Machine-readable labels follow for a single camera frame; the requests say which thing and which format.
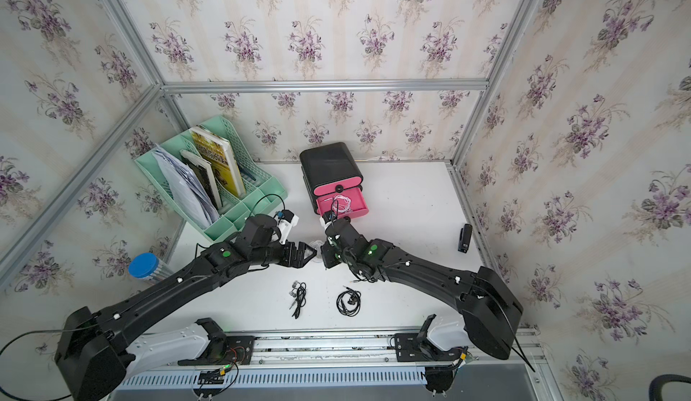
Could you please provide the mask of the black earphones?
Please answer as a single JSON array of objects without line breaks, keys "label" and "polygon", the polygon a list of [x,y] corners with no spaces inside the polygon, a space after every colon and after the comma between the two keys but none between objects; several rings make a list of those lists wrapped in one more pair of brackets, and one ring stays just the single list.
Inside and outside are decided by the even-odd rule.
[{"label": "black earphones", "polygon": [[362,295],[358,290],[346,288],[338,295],[336,306],[341,316],[355,317],[362,307]]},{"label": "black earphones", "polygon": [[294,319],[298,319],[302,314],[302,309],[306,305],[307,284],[296,281],[293,284],[290,295],[293,298],[293,303],[291,304],[291,309],[293,310],[292,316]]}]

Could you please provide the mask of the pink top drawer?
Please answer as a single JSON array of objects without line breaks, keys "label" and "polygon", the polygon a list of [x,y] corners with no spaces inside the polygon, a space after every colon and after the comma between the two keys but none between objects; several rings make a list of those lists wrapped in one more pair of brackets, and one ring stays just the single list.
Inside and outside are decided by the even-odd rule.
[{"label": "pink top drawer", "polygon": [[313,190],[313,195],[320,197],[320,196],[325,196],[329,195],[332,193],[341,193],[344,190],[349,190],[352,188],[357,188],[360,187],[362,184],[363,178],[360,176],[354,176],[350,178],[345,178],[340,181],[333,181],[332,183],[325,183],[322,185],[317,186]]}]

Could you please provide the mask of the white earphones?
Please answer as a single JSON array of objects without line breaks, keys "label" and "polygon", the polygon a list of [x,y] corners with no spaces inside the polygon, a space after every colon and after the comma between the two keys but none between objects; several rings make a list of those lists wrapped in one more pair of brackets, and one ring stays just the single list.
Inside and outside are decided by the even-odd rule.
[{"label": "white earphones", "polygon": [[352,211],[352,201],[349,197],[338,194],[332,199],[330,210],[336,217],[343,217]]}]

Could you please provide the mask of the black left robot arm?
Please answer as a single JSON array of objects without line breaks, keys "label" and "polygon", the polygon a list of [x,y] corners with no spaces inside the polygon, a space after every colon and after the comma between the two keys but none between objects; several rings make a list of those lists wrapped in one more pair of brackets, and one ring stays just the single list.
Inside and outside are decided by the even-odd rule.
[{"label": "black left robot arm", "polygon": [[71,397],[100,400],[113,392],[143,361],[133,348],[136,339],[180,307],[253,266],[300,269],[315,254],[304,242],[288,241],[275,218],[260,214],[141,293],[99,311],[88,307],[74,311],[65,321],[54,356]]}]

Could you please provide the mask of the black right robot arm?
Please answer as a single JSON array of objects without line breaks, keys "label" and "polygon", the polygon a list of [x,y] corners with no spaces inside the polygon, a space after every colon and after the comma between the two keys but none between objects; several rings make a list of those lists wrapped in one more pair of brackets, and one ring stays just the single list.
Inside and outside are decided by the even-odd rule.
[{"label": "black right robot arm", "polygon": [[509,358],[523,307],[496,271],[457,270],[415,257],[383,239],[366,239],[346,219],[331,221],[324,230],[327,268],[343,263],[358,280],[399,283],[425,293],[462,316],[472,345],[495,359]]}]

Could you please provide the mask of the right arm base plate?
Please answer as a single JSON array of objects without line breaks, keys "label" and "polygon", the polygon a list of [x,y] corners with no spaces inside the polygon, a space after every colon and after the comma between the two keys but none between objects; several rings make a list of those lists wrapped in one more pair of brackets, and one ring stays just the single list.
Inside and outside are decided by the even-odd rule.
[{"label": "right arm base plate", "polygon": [[397,362],[458,361],[471,346],[461,316],[429,315],[417,332],[397,333],[390,341]]}]

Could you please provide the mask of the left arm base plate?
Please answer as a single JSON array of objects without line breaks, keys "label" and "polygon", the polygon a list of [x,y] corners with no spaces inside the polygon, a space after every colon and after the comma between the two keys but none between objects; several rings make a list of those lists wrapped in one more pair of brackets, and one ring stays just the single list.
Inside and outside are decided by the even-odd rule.
[{"label": "left arm base plate", "polygon": [[201,318],[195,321],[203,329],[203,338],[207,344],[203,350],[191,359],[177,362],[179,366],[203,365],[249,365],[255,336],[232,335],[225,333],[212,318]]}]

